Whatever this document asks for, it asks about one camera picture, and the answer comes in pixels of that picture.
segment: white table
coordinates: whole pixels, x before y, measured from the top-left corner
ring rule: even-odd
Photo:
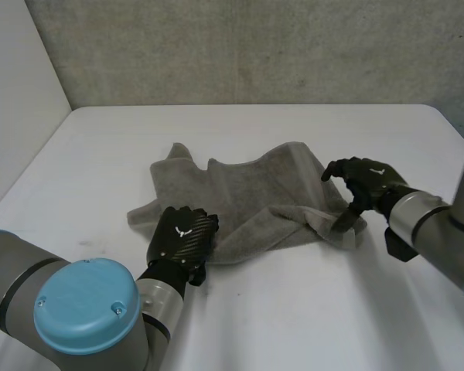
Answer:
[[[375,158],[449,202],[464,162],[462,138],[421,105],[83,108],[1,201],[0,228],[67,260],[109,257],[136,277],[148,244],[125,214],[155,198],[148,167],[175,141],[201,168],[304,141],[323,164]],[[464,371],[462,292],[421,257],[387,255],[384,218],[365,218],[356,252],[314,243],[211,267],[186,293],[162,369]],[[0,333],[0,371],[48,369]]]

